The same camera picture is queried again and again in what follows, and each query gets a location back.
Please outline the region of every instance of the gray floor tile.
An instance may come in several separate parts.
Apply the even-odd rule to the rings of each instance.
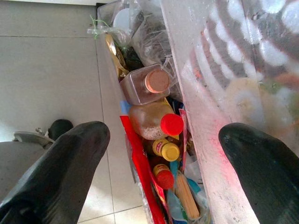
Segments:
[[[107,153],[101,159],[93,176],[78,222],[113,213]]]
[[[0,141],[59,118],[102,120],[91,38],[0,37]]]
[[[115,224],[147,224],[144,208],[138,207],[115,214]]]
[[[0,35],[90,37],[96,7],[0,1]]]
[[[99,218],[91,219],[85,222],[81,222],[81,224],[115,224],[114,214],[102,216]]]

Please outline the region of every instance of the jar lid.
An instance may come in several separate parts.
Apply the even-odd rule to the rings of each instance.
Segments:
[[[173,136],[183,131],[184,122],[181,116],[168,113],[162,117],[160,126],[165,134]]]
[[[160,93],[170,85],[170,79],[163,69],[155,69],[149,72],[145,77],[145,87],[152,93]]]
[[[176,144],[167,143],[163,146],[162,156],[169,162],[175,161],[179,157],[179,148]]]

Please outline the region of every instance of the red bottle cap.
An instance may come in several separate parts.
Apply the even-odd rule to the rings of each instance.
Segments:
[[[184,122],[181,116],[168,113],[162,117],[160,126],[165,134],[173,136],[183,131]]]
[[[174,184],[174,178],[170,171],[163,170],[156,176],[157,184],[164,190],[171,189]]]

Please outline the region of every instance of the yellow cap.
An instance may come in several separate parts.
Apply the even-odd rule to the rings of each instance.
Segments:
[[[178,159],[179,148],[176,144],[167,143],[163,146],[161,154],[164,159],[166,159],[169,162],[172,162]]]
[[[170,135],[170,137],[176,139],[176,140],[179,140],[179,136],[178,135]]]

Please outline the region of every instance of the sauce bottle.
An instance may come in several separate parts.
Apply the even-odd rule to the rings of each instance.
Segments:
[[[158,164],[165,164],[166,166],[169,167],[169,161],[167,161],[163,157],[152,155],[152,154],[148,154],[147,156],[148,156],[149,165],[150,165],[151,170],[153,170],[153,168]]]
[[[164,190],[171,189],[174,184],[173,175],[165,164],[158,164],[153,169],[157,184]]]
[[[173,113],[166,100],[132,106],[129,118],[135,132],[147,140],[178,135],[184,126],[182,118]]]
[[[179,148],[177,145],[170,143],[167,139],[144,140],[143,148],[151,155],[163,157],[171,162],[179,157]]]
[[[148,104],[170,94],[169,75],[160,64],[131,71],[120,85],[131,105]]]

